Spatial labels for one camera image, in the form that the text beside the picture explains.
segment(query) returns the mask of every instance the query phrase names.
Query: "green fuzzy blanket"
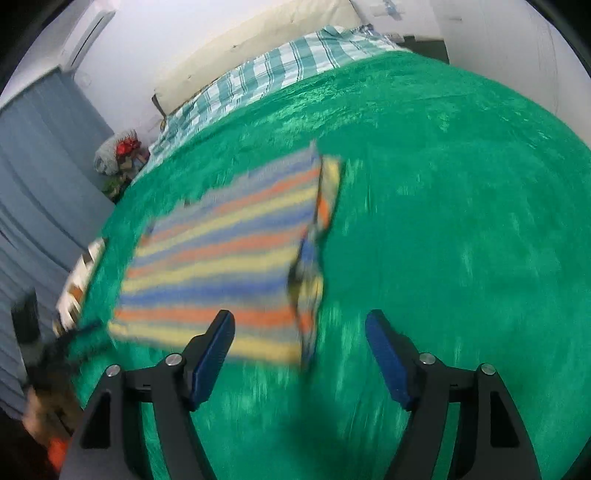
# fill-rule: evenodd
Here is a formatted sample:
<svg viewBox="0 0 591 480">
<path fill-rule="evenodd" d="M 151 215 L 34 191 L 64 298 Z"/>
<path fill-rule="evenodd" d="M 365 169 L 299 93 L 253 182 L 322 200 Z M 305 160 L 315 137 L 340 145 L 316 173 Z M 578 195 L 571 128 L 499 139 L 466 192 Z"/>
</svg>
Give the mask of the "green fuzzy blanket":
<svg viewBox="0 0 591 480">
<path fill-rule="evenodd" d="M 117 205 L 86 321 L 109 320 L 151 219 L 313 139 L 344 163 L 322 244 L 316 361 L 307 374 L 224 365 L 193 416 L 218 478 L 382 478 L 408 414 L 389 399 L 363 333 L 380 308 L 448 365 L 495 365 L 544 478 L 558 479 L 591 433 L 591 153 L 539 106 L 442 63 L 407 53 L 358 61 L 203 130 Z M 81 400 L 107 365 L 145 367 L 164 354 L 114 343 L 84 369 Z M 151 406 L 143 416 L 155 479 L 166 478 Z"/>
</svg>

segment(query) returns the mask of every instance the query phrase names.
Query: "striped towel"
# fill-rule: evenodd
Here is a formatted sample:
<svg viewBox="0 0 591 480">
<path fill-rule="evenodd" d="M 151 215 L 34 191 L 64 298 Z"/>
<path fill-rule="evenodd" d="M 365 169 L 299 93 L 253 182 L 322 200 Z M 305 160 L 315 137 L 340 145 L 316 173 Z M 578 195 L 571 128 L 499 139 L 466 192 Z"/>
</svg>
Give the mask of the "striped towel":
<svg viewBox="0 0 591 480">
<path fill-rule="evenodd" d="M 228 309 L 230 355 L 306 364 L 323 288 L 316 239 L 339 176 L 339 162 L 312 144 L 156 221 L 126 272 L 110 333 L 181 349 Z"/>
</svg>

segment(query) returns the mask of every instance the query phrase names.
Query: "blue curtain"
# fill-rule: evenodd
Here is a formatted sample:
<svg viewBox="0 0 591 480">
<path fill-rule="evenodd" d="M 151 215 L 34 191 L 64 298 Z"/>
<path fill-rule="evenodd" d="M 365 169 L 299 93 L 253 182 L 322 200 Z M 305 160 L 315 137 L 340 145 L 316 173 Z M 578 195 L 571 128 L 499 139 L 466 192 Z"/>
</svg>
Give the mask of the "blue curtain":
<svg viewBox="0 0 591 480">
<path fill-rule="evenodd" d="M 37 291 L 50 336 L 66 277 L 111 214 L 94 152 L 113 132 L 73 79 L 54 71 L 0 111 L 0 407 L 18 417 L 25 401 L 11 304 Z"/>
</svg>

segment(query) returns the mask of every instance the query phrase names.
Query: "orange object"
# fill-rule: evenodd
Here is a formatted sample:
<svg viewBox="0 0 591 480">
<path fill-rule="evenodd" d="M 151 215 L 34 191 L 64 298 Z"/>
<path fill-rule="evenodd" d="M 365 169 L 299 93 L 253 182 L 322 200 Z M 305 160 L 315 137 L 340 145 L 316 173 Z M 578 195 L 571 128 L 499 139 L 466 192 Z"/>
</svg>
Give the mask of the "orange object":
<svg viewBox="0 0 591 480">
<path fill-rule="evenodd" d="M 47 457 L 56 472 L 61 471 L 61 467 L 66 460 L 66 452 L 68 450 L 68 443 L 58 437 L 52 437 L 49 440 L 49 447 L 47 448 Z"/>
</svg>

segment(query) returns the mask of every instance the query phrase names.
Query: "screw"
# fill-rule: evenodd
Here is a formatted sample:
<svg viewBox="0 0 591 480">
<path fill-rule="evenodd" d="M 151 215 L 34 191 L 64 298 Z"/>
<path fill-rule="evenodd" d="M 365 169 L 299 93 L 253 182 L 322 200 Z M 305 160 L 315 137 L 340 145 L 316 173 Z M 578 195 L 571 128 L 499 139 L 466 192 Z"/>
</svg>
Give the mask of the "screw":
<svg viewBox="0 0 591 480">
<path fill-rule="evenodd" d="M 119 372 L 121 372 L 121 367 L 119 365 L 111 365 L 105 370 L 107 377 L 114 377 L 115 375 L 118 375 Z"/>
<path fill-rule="evenodd" d="M 183 360 L 183 356 L 180 353 L 171 353 L 166 359 L 164 360 L 169 367 L 174 367 L 178 365 Z"/>
<path fill-rule="evenodd" d="M 435 355 L 428 352 L 421 353 L 421 355 L 418 356 L 418 359 L 421 361 L 422 364 L 425 365 L 432 365 L 435 363 Z"/>
<path fill-rule="evenodd" d="M 486 375 L 494 375 L 496 373 L 495 367 L 493 367 L 491 364 L 482 364 L 480 366 L 480 370 L 482 370 L 482 372 Z"/>
</svg>

